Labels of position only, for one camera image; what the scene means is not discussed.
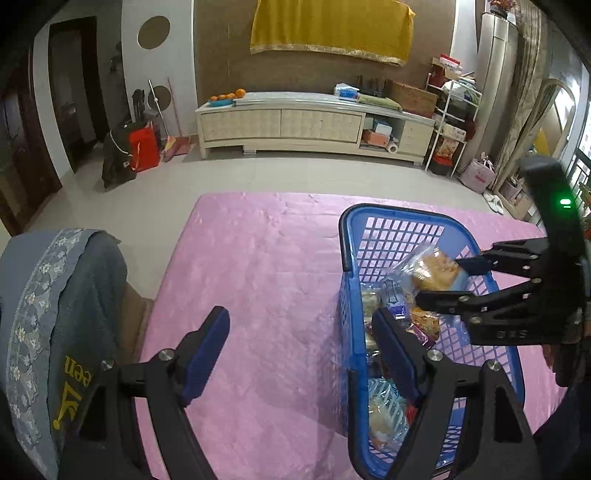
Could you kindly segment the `right hand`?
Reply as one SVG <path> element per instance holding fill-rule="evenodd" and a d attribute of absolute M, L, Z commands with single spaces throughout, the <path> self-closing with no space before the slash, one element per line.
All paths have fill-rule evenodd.
<path fill-rule="evenodd" d="M 543 345 L 542 348 L 546 364 L 555 374 L 556 384 L 560 387 L 568 387 L 575 376 L 577 345 L 573 343 Z"/>

